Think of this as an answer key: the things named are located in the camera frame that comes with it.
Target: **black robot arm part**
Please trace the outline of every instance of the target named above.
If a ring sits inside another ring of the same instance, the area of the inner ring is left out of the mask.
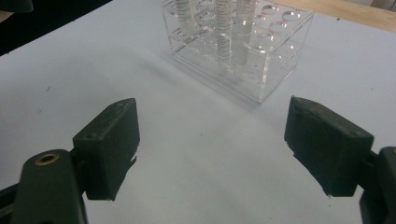
[[[13,12],[33,10],[30,13],[15,13],[7,20],[0,22],[0,56],[50,33],[110,1],[0,0],[0,10]]]
[[[396,223],[396,147],[371,151],[374,137],[324,105],[291,97],[285,141],[327,195],[363,189],[364,224]]]
[[[20,183],[0,191],[0,224],[88,223],[82,193],[115,200],[140,142],[135,99],[108,106],[74,138],[74,149],[29,159]]]

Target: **test tube rack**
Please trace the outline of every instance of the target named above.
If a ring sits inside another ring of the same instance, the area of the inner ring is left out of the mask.
[[[258,103],[296,67],[314,14],[268,0],[165,0],[162,9],[177,59]]]

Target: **rack hole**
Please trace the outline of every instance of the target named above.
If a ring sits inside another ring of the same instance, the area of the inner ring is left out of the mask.
[[[285,21],[297,21],[300,17],[300,13],[293,11],[286,11],[282,14],[282,18]]]
[[[274,45],[274,37],[269,33],[259,33],[256,35],[256,48],[269,49]]]
[[[270,6],[270,5],[262,7],[262,13],[269,14],[269,15],[276,14],[278,10],[279,9],[277,7]]]
[[[281,33],[284,32],[286,30],[286,27],[288,25],[285,22],[282,21],[274,21],[273,23],[271,23],[270,25],[270,30],[274,33]]]

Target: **plastic test tube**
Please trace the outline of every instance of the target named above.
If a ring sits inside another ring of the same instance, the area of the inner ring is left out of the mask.
[[[192,15],[191,1],[192,0],[176,0],[180,29],[186,35],[191,34],[196,26],[195,19]]]
[[[256,0],[238,0],[236,3],[236,30],[234,34],[234,62],[237,65],[248,63],[248,48],[245,43],[250,42],[253,28]]]
[[[221,63],[230,60],[232,0],[216,0],[216,35],[218,37],[218,59]]]

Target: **white table surface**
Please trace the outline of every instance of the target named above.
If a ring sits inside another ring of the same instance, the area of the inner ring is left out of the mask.
[[[317,14],[295,72],[264,101],[220,94],[177,66],[160,1],[115,0],[0,57],[0,189],[35,154],[73,147],[107,105],[134,97],[141,144],[115,202],[90,223],[361,223],[283,140],[292,95],[396,146],[396,34]]]

